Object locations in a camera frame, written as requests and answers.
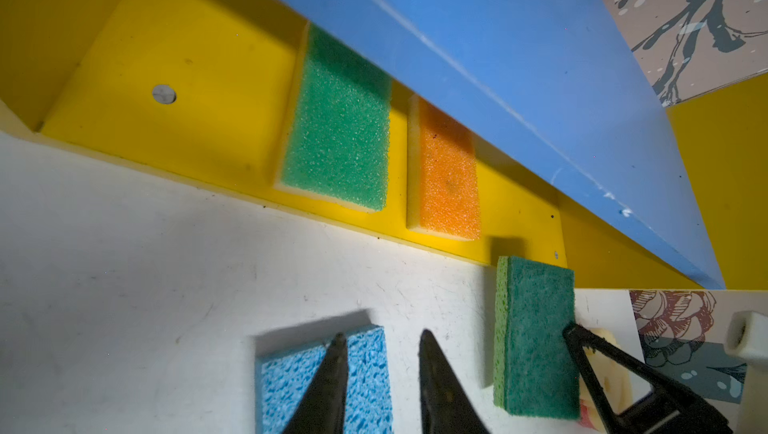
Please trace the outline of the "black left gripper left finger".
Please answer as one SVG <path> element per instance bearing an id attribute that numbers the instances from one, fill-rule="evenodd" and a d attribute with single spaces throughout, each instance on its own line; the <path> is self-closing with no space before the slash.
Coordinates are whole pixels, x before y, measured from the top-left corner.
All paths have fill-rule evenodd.
<path id="1" fill-rule="evenodd" d="M 283 433 L 341 434 L 348 378 L 347 337 L 337 333 Z"/>

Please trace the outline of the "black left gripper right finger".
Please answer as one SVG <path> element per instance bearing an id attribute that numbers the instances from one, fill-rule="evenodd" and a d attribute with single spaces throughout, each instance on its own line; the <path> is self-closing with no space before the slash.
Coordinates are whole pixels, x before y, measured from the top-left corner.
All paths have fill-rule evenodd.
<path id="1" fill-rule="evenodd" d="M 488 433 L 429 329 L 420 337 L 419 387 L 423 433 Z"/>

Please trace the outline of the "light green foam sponge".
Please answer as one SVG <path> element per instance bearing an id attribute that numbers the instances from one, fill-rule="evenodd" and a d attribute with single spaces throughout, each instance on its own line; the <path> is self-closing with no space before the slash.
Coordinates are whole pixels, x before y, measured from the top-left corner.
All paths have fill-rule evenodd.
<path id="1" fill-rule="evenodd" d="M 274 186 L 363 212 L 386 206 L 392 80 L 306 24 L 277 152 Z"/>

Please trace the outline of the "dark green scouring sponge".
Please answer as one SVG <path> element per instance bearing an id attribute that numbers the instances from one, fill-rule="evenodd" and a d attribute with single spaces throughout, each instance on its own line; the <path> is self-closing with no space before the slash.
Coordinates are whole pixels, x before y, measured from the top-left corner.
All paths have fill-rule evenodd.
<path id="1" fill-rule="evenodd" d="M 562 335 L 574 321 L 572 270 L 517 256 L 498 259 L 495 406 L 513 416 L 580 417 L 579 373 Z"/>

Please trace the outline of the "orange foam sponge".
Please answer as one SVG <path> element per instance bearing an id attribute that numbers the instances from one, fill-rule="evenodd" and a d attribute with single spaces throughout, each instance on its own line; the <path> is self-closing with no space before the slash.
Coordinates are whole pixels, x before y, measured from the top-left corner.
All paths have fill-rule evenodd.
<path id="1" fill-rule="evenodd" d="M 420 96 L 407 120 L 407 228 L 438 237 L 481 237 L 473 134 Z"/>

